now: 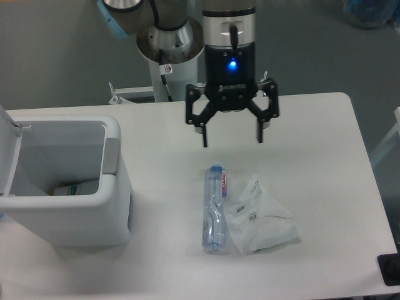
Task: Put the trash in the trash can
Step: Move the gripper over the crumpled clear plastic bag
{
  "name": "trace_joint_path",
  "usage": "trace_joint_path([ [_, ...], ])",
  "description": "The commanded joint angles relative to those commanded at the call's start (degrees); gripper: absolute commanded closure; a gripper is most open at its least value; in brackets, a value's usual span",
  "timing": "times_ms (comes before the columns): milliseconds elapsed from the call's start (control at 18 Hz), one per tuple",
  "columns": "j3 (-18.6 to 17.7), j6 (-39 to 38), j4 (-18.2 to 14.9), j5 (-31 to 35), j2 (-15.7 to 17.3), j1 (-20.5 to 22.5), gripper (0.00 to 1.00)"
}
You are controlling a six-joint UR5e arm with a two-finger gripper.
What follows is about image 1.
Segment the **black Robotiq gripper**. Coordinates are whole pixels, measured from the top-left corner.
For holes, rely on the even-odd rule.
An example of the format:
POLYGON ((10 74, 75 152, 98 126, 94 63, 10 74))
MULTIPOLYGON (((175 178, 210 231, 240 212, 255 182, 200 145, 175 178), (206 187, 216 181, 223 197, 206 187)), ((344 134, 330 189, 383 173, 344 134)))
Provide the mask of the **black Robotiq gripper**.
POLYGON ((263 143, 264 125, 272 118, 279 117, 278 85, 272 78, 260 83, 255 80, 256 43, 250 42, 237 48, 204 48, 206 62, 206 87, 193 84, 186 86, 185 122, 193 125, 202 134, 203 147, 208 147, 206 124, 217 111, 241 111, 248 108, 256 117, 258 143, 263 143), (268 98, 268 106, 261 109, 254 101, 258 91, 268 98), (200 114, 193 113, 193 104, 202 95, 209 102, 200 114))

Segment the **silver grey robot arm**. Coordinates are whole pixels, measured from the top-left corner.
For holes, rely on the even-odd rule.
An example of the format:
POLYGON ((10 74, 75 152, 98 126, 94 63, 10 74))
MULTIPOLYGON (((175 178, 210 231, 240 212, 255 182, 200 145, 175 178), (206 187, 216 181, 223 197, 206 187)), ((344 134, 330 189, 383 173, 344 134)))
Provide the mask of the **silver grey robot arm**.
POLYGON ((157 101, 174 101, 173 84, 184 84, 186 123, 197 132, 206 135, 218 112, 248 109, 263 141, 279 116, 278 86, 268 77, 256 81, 254 1, 203 1, 202 21, 188 15, 186 1, 98 1, 97 7, 114 35, 135 35, 140 53, 154 63, 157 101))

